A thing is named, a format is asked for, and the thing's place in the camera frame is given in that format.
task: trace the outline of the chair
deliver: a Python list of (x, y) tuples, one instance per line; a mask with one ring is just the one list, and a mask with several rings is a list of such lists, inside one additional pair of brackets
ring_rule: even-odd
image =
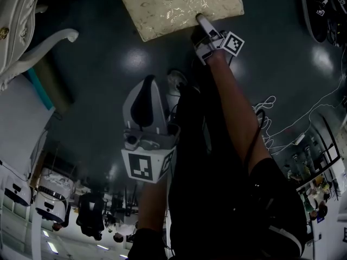
[(130, 178), (156, 183), (168, 171), (180, 132), (169, 116), (168, 102), (153, 75), (130, 91), (123, 104), (126, 128), (121, 150)]
[(37, 184), (36, 212), (47, 220), (63, 223), (73, 186), (71, 179), (44, 167)]
[(86, 193), (80, 197), (78, 205), (80, 212), (76, 224), (81, 227), (83, 234), (97, 238), (99, 233), (104, 230), (102, 211), (105, 207), (105, 202), (102, 196)]
[(2, 0), (0, 12), (0, 92), (18, 74), (33, 67), (59, 41), (74, 42), (78, 32), (58, 31), (35, 48), (27, 51), (35, 30), (35, 14), (47, 6), (36, 6), (37, 0)]

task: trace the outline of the white cable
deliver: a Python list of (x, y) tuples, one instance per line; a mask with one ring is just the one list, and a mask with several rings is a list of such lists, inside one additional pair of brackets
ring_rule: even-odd
[[(319, 104), (319, 103), (321, 102), (322, 99), (324, 99), (324, 98), (326, 98), (327, 96), (331, 95), (332, 93), (336, 92), (336, 91), (340, 88), (340, 85), (341, 85), (342, 80), (343, 80), (343, 78), (344, 78), (344, 76), (343, 76), (343, 56), (344, 56), (344, 54), (345, 54), (346, 47), (347, 47), (347, 45), (345, 46), (345, 49), (343, 50), (342, 57), (341, 57), (341, 77), (340, 77), (340, 81), (339, 81), (339, 84), (338, 84), (338, 86), (337, 86), (336, 89), (334, 89), (332, 92), (330, 92), (330, 93), (324, 95), (321, 99), (318, 100), (317, 103), (315, 103), (315, 104), (311, 107), (311, 109), (310, 109), (308, 112), (306, 112), (304, 115), (302, 115), (300, 118), (298, 118), (298, 119), (297, 119), (295, 122), (293, 122), (291, 125), (287, 126), (286, 128), (282, 129), (281, 131), (279, 131), (279, 132), (277, 132), (277, 133), (275, 133), (275, 134), (269, 135), (268, 130), (269, 130), (269, 128), (271, 127), (272, 120), (269, 119), (267, 116), (265, 117), (264, 125), (263, 125), (262, 129), (265, 129), (265, 128), (266, 128), (266, 129), (265, 129), (265, 132), (264, 132), (262, 138), (263, 138), (263, 141), (264, 141), (264, 144), (265, 144), (266, 148), (267, 148), (268, 150), (274, 149), (274, 148), (281, 148), (279, 151), (276, 151), (276, 152), (272, 153), (272, 155), (274, 155), (274, 154), (277, 155), (277, 154), (279, 154), (280, 152), (282, 152), (283, 150), (285, 150), (288, 146), (294, 145), (295, 141), (296, 141), (302, 134), (305, 134), (305, 133), (310, 129), (310, 127), (311, 127), (311, 114), (312, 114), (312, 112), (313, 112), (315, 109), (317, 109), (317, 108), (320, 107), (320, 106), (329, 106), (329, 107), (332, 107), (332, 108), (335, 109), (335, 108), (337, 108), (337, 107), (342, 103), (343, 100), (342, 100), (337, 106), (333, 106), (333, 105), (330, 105), (330, 104), (320, 104), (320, 105), (317, 106), (317, 104)], [(273, 107), (275, 101), (276, 101), (276, 97), (275, 97), (274, 95), (271, 95), (271, 96), (269, 96), (264, 102), (258, 103), (257, 105), (253, 106), (252, 108), (253, 108), (253, 110), (254, 110), (255, 112), (257, 112), (257, 111), (258, 111), (259, 109), (261, 109), (261, 108), (271, 109), (271, 108)], [(303, 117), (305, 117), (306, 115), (309, 115), (309, 122), (310, 122), (310, 123), (309, 123), (309, 127), (307, 128), (306, 131), (300, 133), (299, 136), (297, 136), (293, 141), (291, 141), (291, 142), (290, 142), (289, 144), (287, 144), (287, 145), (272, 147), (272, 145), (273, 145), (273, 143), (274, 143), (274, 140), (273, 140), (273, 137), (274, 137), (274, 136), (276, 136), (276, 135), (282, 133), (283, 131), (287, 130), (288, 128), (292, 127), (293, 125), (295, 125), (299, 120), (301, 120), (301, 119), (302, 119)]]

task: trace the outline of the shoe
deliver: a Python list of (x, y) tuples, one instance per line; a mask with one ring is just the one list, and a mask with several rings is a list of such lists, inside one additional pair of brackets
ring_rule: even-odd
[(180, 96), (179, 89), (188, 85), (188, 80), (184, 74), (176, 69), (168, 73), (169, 95)]
[(331, 14), (328, 16), (327, 40), (337, 47), (346, 43), (347, 28), (347, 0), (330, 0)]
[(329, 0), (301, 0), (307, 29), (312, 38), (322, 43), (326, 40), (327, 16), (331, 8)]

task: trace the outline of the black pants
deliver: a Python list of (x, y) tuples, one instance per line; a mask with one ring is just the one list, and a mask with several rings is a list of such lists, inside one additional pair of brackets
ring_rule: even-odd
[[(300, 256), (306, 217), (300, 197), (275, 161), (260, 161), (248, 176), (230, 140), (220, 97), (208, 67), (196, 70), (201, 93), (185, 87), (177, 106), (181, 127), (169, 192), (171, 246), (195, 258), (225, 255)], [(203, 118), (211, 138), (208, 156)], [(298, 242), (269, 230), (284, 229)]]
[[(198, 65), (195, 73), (201, 93), (190, 86), (180, 90), (175, 121), (181, 134), (169, 209), (171, 244), (177, 253), (184, 246), (201, 246), (204, 242), (214, 247), (211, 239), (218, 247), (227, 240), (227, 248), (229, 229), (235, 230), (235, 240), (244, 235), (233, 209), (242, 208), (246, 220), (248, 215), (244, 198), (248, 174), (230, 140), (215, 82), (208, 67)], [(211, 139), (209, 156), (202, 131), (204, 117)]]

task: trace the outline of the shelf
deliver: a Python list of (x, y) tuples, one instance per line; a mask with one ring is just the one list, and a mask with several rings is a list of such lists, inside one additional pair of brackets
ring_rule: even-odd
[(297, 192), (304, 186), (306, 186), (308, 183), (310, 183), (312, 180), (316, 179), (318, 176), (320, 176), (323, 172), (328, 170), (333, 164), (335, 164), (340, 159), (340, 156), (338, 155), (335, 159), (333, 159), (329, 164), (327, 164), (325, 167), (319, 169), (319, 171), (313, 175), (311, 175), (309, 178), (304, 180), (300, 183), (300, 185), (297, 187)]

